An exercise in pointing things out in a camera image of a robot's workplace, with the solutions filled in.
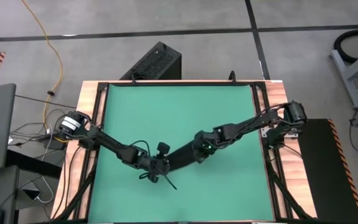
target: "wooden table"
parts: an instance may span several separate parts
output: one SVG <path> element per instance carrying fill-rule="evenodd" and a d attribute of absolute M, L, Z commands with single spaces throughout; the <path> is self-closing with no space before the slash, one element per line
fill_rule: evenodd
<path fill-rule="evenodd" d="M 84 81 L 81 88 L 80 98 L 78 100 L 77 104 L 77 111 L 86 113 L 92 117 L 93 114 L 93 108 L 95 104 L 95 98 L 96 98 L 96 92 L 97 92 L 97 86 L 99 82 L 109 82 L 109 83 L 125 83 L 125 82 L 131 82 L 131 81 Z M 230 80 L 142 80 L 138 82 L 154 82 L 154 83 L 166 83 L 166 82 L 231 82 Z M 266 88 L 267 88 L 267 94 L 268 94 L 268 101 L 270 105 L 277 105 L 280 103 L 287 102 L 287 96 L 285 94 L 284 85 L 282 81 L 261 81 L 261 80 L 238 80 L 238 82 L 265 82 Z M 105 99 L 105 93 L 102 93 L 101 96 L 101 102 L 99 106 L 99 114 L 102 114 L 103 112 L 103 106 L 104 106 L 104 99 Z M 263 109 L 264 102 L 262 95 L 259 94 L 259 100 L 260 105 Z M 100 124 L 101 122 L 101 116 L 98 116 L 96 120 L 96 124 Z M 66 164 L 70 164 L 71 160 L 74 159 L 72 168 L 71 168 L 71 177 L 70 177 L 70 188 L 68 189 L 68 202 L 71 201 L 71 199 L 74 197 L 78 190 L 78 186 L 80 183 L 80 175 L 83 167 L 83 161 L 85 157 L 85 150 L 80 149 L 76 156 L 73 158 L 74 152 L 78 148 L 77 146 L 78 141 L 71 141 L 68 143 L 67 147 L 67 153 L 66 153 Z M 294 148 L 296 151 L 300 153 L 299 145 L 297 140 L 290 140 L 286 139 L 285 144 L 287 146 L 290 146 Z M 285 180 L 287 183 L 287 189 L 291 192 L 295 200 L 302 206 L 302 208 L 305 210 L 306 213 L 311 215 L 312 217 L 316 216 L 316 210 L 314 209 L 313 199 L 311 197 L 311 192 L 309 188 L 308 179 L 305 172 L 305 167 L 303 165 L 302 159 L 296 155 L 294 152 L 291 152 L 291 150 L 288 150 L 287 148 L 282 148 L 280 150 L 280 156 L 282 159 L 282 165 L 283 170 L 285 174 Z M 93 157 L 94 154 L 91 154 L 91 159 L 89 161 L 89 169 L 92 166 L 93 163 Z M 66 203 L 66 193 L 62 195 L 63 193 L 63 171 L 60 176 L 60 181 L 58 185 L 58 189 L 56 192 L 56 199 L 55 203 L 53 205 L 52 214 L 56 212 L 56 209 L 58 208 L 58 204 L 60 203 L 61 198 L 63 197 L 63 203 L 60 207 L 59 211 L 57 212 L 57 215 L 59 215 L 65 208 Z M 68 184 L 68 171 L 69 166 L 66 166 L 66 190 L 67 190 L 67 184 Z M 279 206 L 280 206 L 280 213 L 282 217 L 286 217 L 283 197 L 280 192 L 280 190 L 276 187 L 278 200 L 279 200 Z M 89 189 L 85 192 L 83 199 L 81 201 L 81 209 L 80 209 L 80 218 L 84 218 L 86 214 L 86 205 L 88 203 L 88 195 L 89 195 Z"/>

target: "green tabletop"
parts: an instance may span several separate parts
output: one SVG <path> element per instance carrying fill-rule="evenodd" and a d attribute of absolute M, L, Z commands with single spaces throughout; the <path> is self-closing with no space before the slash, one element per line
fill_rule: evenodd
<path fill-rule="evenodd" d="M 249 86 L 111 85 L 106 106 L 104 131 L 124 144 L 145 140 L 153 155 L 161 141 L 173 152 L 200 130 L 255 115 Z M 169 173 L 178 190 L 163 177 L 156 184 L 139 180 L 142 173 L 102 148 L 89 223 L 273 220 L 257 132 Z"/>

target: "yellow extension cord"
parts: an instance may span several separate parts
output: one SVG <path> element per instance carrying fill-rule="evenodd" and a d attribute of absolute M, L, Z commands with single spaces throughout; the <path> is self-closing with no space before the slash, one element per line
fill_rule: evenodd
<path fill-rule="evenodd" d="M 35 16 L 34 12 L 32 12 L 32 10 L 30 9 L 29 5 L 27 5 L 27 3 L 22 0 L 24 6 L 27 8 L 27 10 L 32 14 L 32 16 L 34 17 L 34 19 L 37 21 L 38 25 L 41 27 L 42 29 L 42 32 L 44 33 L 44 36 L 45 36 L 45 40 L 47 41 L 47 44 L 48 46 L 55 52 L 57 58 L 59 59 L 59 63 L 60 63 L 60 76 L 59 76 L 59 80 L 56 82 L 55 86 L 53 86 L 52 88 L 52 92 L 56 90 L 56 88 L 59 86 L 60 82 L 62 81 L 62 78 L 63 78 L 63 63 L 62 63 L 62 60 L 59 56 L 59 53 L 57 52 L 57 50 L 50 44 L 49 42 L 49 39 L 48 39 L 48 35 L 47 33 L 45 32 L 45 29 L 44 27 L 42 26 L 41 22 L 38 20 L 37 16 Z M 45 126 L 45 129 L 47 129 L 47 124 L 46 124 L 46 115 L 47 115 L 47 110 L 48 110 L 48 102 L 50 100 L 50 95 L 48 95 L 47 99 L 46 99 L 46 103 L 45 103 L 45 106 L 44 106 L 44 112 L 42 113 L 42 120 L 44 122 L 44 126 Z M 68 141 L 66 140 L 61 140 L 59 138 L 56 138 L 54 137 L 57 141 L 59 142 L 62 142 L 62 143 L 66 143 Z"/>

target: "black box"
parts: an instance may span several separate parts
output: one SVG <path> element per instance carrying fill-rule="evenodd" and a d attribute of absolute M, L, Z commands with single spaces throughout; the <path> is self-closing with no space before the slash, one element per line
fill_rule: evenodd
<path fill-rule="evenodd" d="M 120 80 L 181 80 L 181 53 L 158 42 Z"/>

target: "concrete floor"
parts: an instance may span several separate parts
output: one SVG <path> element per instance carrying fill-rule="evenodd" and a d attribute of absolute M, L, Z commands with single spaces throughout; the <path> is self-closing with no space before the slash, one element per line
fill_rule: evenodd
<path fill-rule="evenodd" d="M 251 28 L 243 0 L 28 0 L 49 35 Z M 354 0 L 251 0 L 257 27 L 358 25 Z M 289 100 L 302 102 L 310 118 L 334 120 L 358 189 L 358 153 L 349 141 L 350 99 L 328 58 L 337 36 L 347 30 L 261 32 L 271 79 L 283 80 Z M 19 0 L 0 0 L 0 37 L 40 36 L 42 31 Z M 105 39 L 53 40 L 63 60 L 64 79 L 53 99 L 76 106 L 83 80 L 120 78 L 158 41 L 183 54 L 183 79 L 226 79 L 231 70 L 238 78 L 261 80 L 257 47 L 251 32 L 235 34 L 162 35 Z M 344 48 L 358 56 L 358 38 Z M 58 78 L 58 61 L 44 41 L 0 42 L 6 53 L 0 68 L 0 85 L 15 83 L 17 94 L 44 100 Z M 40 122 L 44 104 L 16 98 L 12 129 Z M 51 116 L 51 123 L 59 116 Z M 26 131 L 36 132 L 40 127 Z M 358 128 L 353 140 L 358 147 Z M 44 153 L 41 144 L 15 149 L 29 156 Z M 62 154 L 47 157 L 58 161 Z M 21 182 L 33 174 L 21 173 Z M 57 181 L 47 179 L 53 189 Z M 42 181 L 44 200 L 50 193 Z M 39 205 L 22 199 L 20 207 Z M 21 210 L 19 223 L 45 221 L 42 206 Z"/>

